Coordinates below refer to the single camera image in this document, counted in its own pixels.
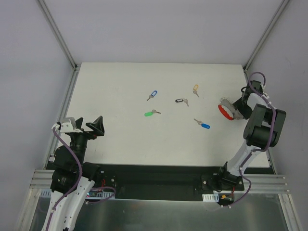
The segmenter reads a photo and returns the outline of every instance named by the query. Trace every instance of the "white table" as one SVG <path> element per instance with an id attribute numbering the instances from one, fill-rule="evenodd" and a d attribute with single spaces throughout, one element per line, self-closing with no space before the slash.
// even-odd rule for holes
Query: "white table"
<path id="1" fill-rule="evenodd" d="M 192 91 L 195 84 L 199 98 Z M 83 63 L 67 117 L 84 117 L 87 128 L 86 122 L 103 116 L 105 136 L 88 141 L 85 161 L 221 166 L 242 145 L 247 121 L 224 118 L 219 100 L 239 99 L 245 85 L 240 65 Z M 147 102 L 154 90 L 157 95 Z M 175 103 L 178 98 L 187 98 L 189 107 Z M 161 114 L 145 117 L 152 109 Z M 62 137 L 69 142 L 68 136 Z M 250 166 L 268 167 L 266 154 Z"/>

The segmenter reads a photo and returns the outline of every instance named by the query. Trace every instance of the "green key tag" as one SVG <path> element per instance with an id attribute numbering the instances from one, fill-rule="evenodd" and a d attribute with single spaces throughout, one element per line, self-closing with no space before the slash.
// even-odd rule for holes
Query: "green key tag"
<path id="1" fill-rule="evenodd" d="M 153 112 L 144 113 L 144 116 L 151 116 L 151 115 L 153 115 Z"/>

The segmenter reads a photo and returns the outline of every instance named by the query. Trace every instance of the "silver key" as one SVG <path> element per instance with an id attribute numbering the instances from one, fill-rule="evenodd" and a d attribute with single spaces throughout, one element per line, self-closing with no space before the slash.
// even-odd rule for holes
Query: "silver key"
<path id="1" fill-rule="evenodd" d="M 188 105 L 188 99 L 184 99 L 183 102 L 186 103 L 186 105 L 189 107 L 189 105 Z"/>
<path id="2" fill-rule="evenodd" d="M 194 121 L 196 121 L 199 125 L 203 124 L 202 121 L 199 121 L 199 120 L 196 120 L 196 119 L 194 119 Z"/>
<path id="3" fill-rule="evenodd" d="M 192 92 L 199 97 L 197 90 L 193 90 Z"/>
<path id="4" fill-rule="evenodd" d="M 149 98 L 147 99 L 147 101 L 149 101 L 149 99 L 153 98 L 153 95 L 149 95 Z"/>
<path id="5" fill-rule="evenodd" d="M 161 114 L 160 112 L 156 111 L 155 109 L 152 110 L 152 113 L 159 113 L 159 114 Z"/>

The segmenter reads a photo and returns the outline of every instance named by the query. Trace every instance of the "metal frame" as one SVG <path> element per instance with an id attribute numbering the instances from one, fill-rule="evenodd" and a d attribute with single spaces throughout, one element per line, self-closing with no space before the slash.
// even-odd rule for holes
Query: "metal frame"
<path id="1" fill-rule="evenodd" d="M 76 64 L 69 48 L 67 47 L 67 44 L 65 43 L 65 41 L 64 41 L 64 39 L 63 39 L 63 37 L 60 33 L 58 26 L 56 25 L 52 15 L 51 15 L 50 10 L 48 9 L 46 2 L 44 0 L 36 0 L 36 2 L 38 3 L 38 6 L 42 10 L 42 13 L 43 13 L 47 23 L 49 24 L 56 40 L 58 41 L 59 46 L 63 50 L 66 58 L 68 59 L 69 63 L 72 66 L 72 69 L 73 69 L 73 74 L 71 76 L 71 80 L 70 80 L 69 86 L 67 87 L 65 98 L 64 98 L 64 101 L 61 105 L 60 113 L 58 115 L 58 120 L 60 120 L 60 119 L 62 119 L 66 116 L 66 113 L 67 113 L 67 110 L 68 110 L 68 107 L 69 107 L 69 103 L 70 103 L 70 100 L 71 100 L 71 97 L 72 97 L 72 94 L 73 94 L 73 90 L 74 90 L 74 87 L 75 87 L 75 83 L 76 83 L 76 80 L 77 80 L 77 76 L 78 76 L 78 73 L 79 73 L 80 65 Z M 279 20 L 282 13 L 285 11 L 289 2 L 290 2 L 290 0 L 282 0 L 282 2 L 280 3 L 277 11 L 275 12 L 274 16 L 272 17 L 269 25 L 267 26 L 267 28 L 265 29 L 264 33 L 262 34 L 260 40 L 258 41 L 254 51 L 252 52 L 251 56 L 249 57 L 246 65 L 244 66 L 243 70 L 244 70 L 244 75 L 245 75 L 246 80 L 248 80 L 247 79 L 248 68 L 253 63 L 256 55 L 259 53 L 263 44 L 265 43 L 265 41 L 269 37 L 269 34 L 271 33 L 271 31 L 275 27 L 277 21 Z M 52 138 L 49 142 L 49 145 L 48 145 L 48 152 L 47 152 L 47 155 L 46 155 L 45 166 L 48 163 L 50 153 L 53 153 L 56 145 L 57 145 L 57 140 L 55 138 Z M 271 162 L 271 167 L 272 167 L 273 171 L 276 173 L 275 162 L 274 162 L 274 159 L 272 158 L 271 150 L 269 150 L 267 152 L 267 155 L 268 155 L 269 161 Z M 36 170 L 35 171 L 33 179 L 31 181 L 31 184 L 30 184 L 30 187 L 29 187 L 29 190 L 28 190 L 28 193 L 27 193 L 27 197 L 25 199 L 25 204 L 23 206 L 21 216 L 20 216 L 19 221 L 18 221 L 18 225 L 17 225 L 18 229 L 17 230 L 19 230 L 19 231 L 29 230 L 29 228 L 31 226 L 32 219 L 33 219 L 33 215 L 34 215 L 34 212 L 35 212 L 35 208 L 36 208 L 36 205 L 38 203 L 38 199 L 39 199 L 40 194 L 41 194 L 41 189 L 50 187 L 52 173 L 53 173 L 52 170 Z M 288 229 L 290 231 L 301 231 L 301 230 L 303 230 L 301 225 L 300 225 L 297 213 L 294 209 L 292 196 L 289 194 L 290 190 L 288 189 L 288 184 L 285 182 L 284 176 L 282 176 L 282 175 L 255 175 L 255 174 L 250 174 L 250 175 L 247 175 L 247 176 L 252 180 L 253 185 L 255 185 L 255 186 L 257 185 L 257 188 L 253 186 L 251 193 L 274 193 L 274 194 L 279 193 L 279 199 L 281 201 L 282 210 L 283 210 L 283 213 L 284 213 L 284 216 L 285 216 L 285 219 L 286 219 Z"/>

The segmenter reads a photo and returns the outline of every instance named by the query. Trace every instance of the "key with blue tag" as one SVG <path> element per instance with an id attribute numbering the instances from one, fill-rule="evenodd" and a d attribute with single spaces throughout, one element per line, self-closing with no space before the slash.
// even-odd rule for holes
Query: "key with blue tag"
<path id="1" fill-rule="evenodd" d="M 147 101 L 149 101 L 151 98 L 154 98 L 154 96 L 157 94 L 157 91 L 153 91 L 151 95 L 149 95 L 149 98 L 147 99 Z"/>
<path id="2" fill-rule="evenodd" d="M 198 123 L 198 125 L 201 125 L 201 127 L 206 128 L 206 129 L 210 129 L 210 126 L 207 124 L 204 124 L 202 121 L 196 120 L 194 119 L 194 121 L 196 121 Z"/>

